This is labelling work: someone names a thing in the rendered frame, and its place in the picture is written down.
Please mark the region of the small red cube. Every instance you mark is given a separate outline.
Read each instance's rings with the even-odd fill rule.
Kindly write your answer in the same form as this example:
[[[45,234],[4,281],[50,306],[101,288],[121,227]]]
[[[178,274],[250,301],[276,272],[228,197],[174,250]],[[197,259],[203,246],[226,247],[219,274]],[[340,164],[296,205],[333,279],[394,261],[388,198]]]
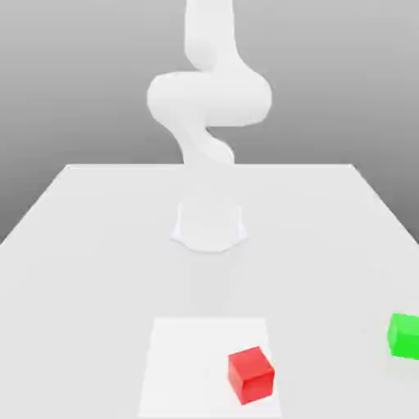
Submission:
[[[228,355],[228,381],[241,405],[273,394],[275,370],[259,346]]]

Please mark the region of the small green cube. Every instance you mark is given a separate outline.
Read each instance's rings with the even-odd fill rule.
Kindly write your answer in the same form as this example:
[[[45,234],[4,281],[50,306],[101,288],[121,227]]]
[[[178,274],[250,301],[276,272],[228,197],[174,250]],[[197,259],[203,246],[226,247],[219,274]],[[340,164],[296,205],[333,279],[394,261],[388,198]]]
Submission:
[[[392,356],[419,360],[419,317],[393,313],[387,340]]]

